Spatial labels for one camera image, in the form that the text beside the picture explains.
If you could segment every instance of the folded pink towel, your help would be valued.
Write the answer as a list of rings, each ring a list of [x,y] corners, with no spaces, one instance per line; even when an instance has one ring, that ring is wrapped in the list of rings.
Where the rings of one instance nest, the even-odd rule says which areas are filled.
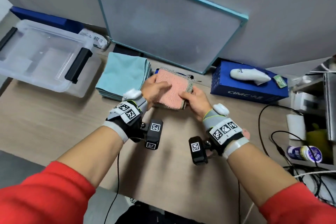
[[[158,102],[170,109],[184,109],[186,101],[179,96],[179,92],[193,91],[193,83],[187,76],[161,67],[157,73],[156,82],[168,82],[172,86],[159,98]]]

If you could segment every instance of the teal whiteboard frame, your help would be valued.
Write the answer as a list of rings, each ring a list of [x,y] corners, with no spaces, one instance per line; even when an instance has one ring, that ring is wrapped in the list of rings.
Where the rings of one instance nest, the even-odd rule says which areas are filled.
[[[108,32],[109,37],[110,37],[110,39],[111,39],[112,42],[114,42],[114,43],[116,43],[116,44],[120,44],[120,45],[126,46],[126,47],[131,48],[131,49],[134,49],[134,50],[136,50],[136,51],[145,53],[145,54],[147,54],[148,56],[153,57],[153,58],[155,58],[155,59],[162,60],[162,61],[164,61],[164,62],[166,62],[166,63],[170,63],[170,64],[176,65],[176,66],[178,66],[178,67],[185,68],[185,69],[187,69],[187,70],[189,70],[189,71],[193,71],[193,72],[196,72],[196,73],[199,73],[199,74],[205,74],[205,73],[207,72],[207,70],[210,68],[210,66],[213,64],[213,62],[218,58],[219,54],[220,54],[220,53],[222,52],[222,50],[225,48],[225,46],[227,45],[227,43],[233,38],[233,36],[239,31],[239,29],[242,28],[242,27],[245,25],[245,23],[246,23],[246,22],[248,21],[248,19],[249,19],[249,17],[248,17],[247,15],[244,15],[244,14],[241,14],[241,13],[238,13],[238,12],[235,12],[235,11],[233,11],[233,10],[231,10],[231,9],[228,9],[228,8],[223,7],[223,6],[217,5],[217,4],[215,4],[215,3],[213,3],[213,2],[210,2],[210,1],[208,1],[208,0],[194,0],[194,1],[196,1],[196,2],[199,2],[200,5],[205,5],[205,6],[209,6],[209,7],[213,8],[213,9],[217,9],[217,10],[219,10],[219,11],[225,13],[225,14],[228,14],[228,15],[230,15],[230,16],[233,16],[233,17],[235,17],[235,18],[237,18],[237,19],[239,19],[239,20],[241,21],[239,27],[238,27],[238,28],[236,29],[236,31],[232,34],[232,36],[230,37],[230,39],[223,45],[221,51],[215,56],[215,58],[214,58],[214,59],[212,60],[212,62],[207,66],[207,68],[206,68],[204,71],[195,71],[195,70],[190,69],[190,68],[188,68],[188,67],[186,67],[186,66],[176,64],[176,63],[171,62],[171,61],[169,61],[169,60],[160,58],[160,57],[158,57],[158,56],[156,56],[156,55],[152,55],[151,53],[147,53],[147,52],[144,52],[144,51],[142,51],[142,50],[133,48],[132,46],[128,46],[128,45],[125,45],[125,44],[123,44],[123,43],[119,43],[119,42],[114,41],[114,40],[112,39],[112,37],[111,37],[111,32],[110,32],[110,29],[109,29],[109,26],[108,26],[108,23],[107,23],[107,20],[106,20],[106,15],[105,15],[105,12],[104,12],[104,9],[103,9],[102,1],[101,1],[101,0],[98,0],[98,1],[99,1],[99,6],[100,6],[100,9],[101,9],[101,12],[102,12],[102,14],[103,14],[103,18],[104,18],[104,21],[105,21],[105,25],[106,25],[106,28],[107,28],[107,32]]]

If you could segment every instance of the stack of folded teal cloths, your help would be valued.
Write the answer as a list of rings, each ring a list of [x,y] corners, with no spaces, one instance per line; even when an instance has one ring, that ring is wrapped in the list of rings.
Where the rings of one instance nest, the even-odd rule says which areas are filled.
[[[110,52],[96,89],[103,97],[121,101],[128,90],[140,90],[150,73],[151,64],[147,59]]]

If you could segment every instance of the wooden table surface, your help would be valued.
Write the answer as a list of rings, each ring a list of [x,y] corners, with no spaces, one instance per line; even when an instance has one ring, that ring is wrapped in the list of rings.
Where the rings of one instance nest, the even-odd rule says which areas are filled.
[[[94,89],[102,69],[88,94],[77,98],[13,80],[0,97],[0,150],[48,165],[100,126],[117,102],[102,98]],[[261,149],[258,115],[264,105],[210,94],[199,85],[212,104],[223,103],[230,117],[251,133],[251,142]],[[261,119],[261,131],[268,152],[281,165],[268,136],[286,130],[287,111],[269,107]],[[145,149],[142,142],[128,141],[120,152],[120,193],[183,217],[207,224],[237,223],[238,183],[224,158],[212,158],[204,166],[192,163],[188,139],[204,137],[202,125],[189,110],[152,109],[148,116],[164,122],[158,150]],[[285,145],[286,135],[275,139]],[[116,190],[116,162],[100,184]],[[251,200],[242,189],[241,215],[245,217]],[[264,223],[254,209],[248,223]]]

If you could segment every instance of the transparent plastic storage box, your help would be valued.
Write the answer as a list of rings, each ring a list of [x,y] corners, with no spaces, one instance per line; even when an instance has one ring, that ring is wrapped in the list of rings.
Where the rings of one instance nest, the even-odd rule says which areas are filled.
[[[85,36],[19,21],[0,40],[0,74],[81,98],[101,64],[92,48]]]

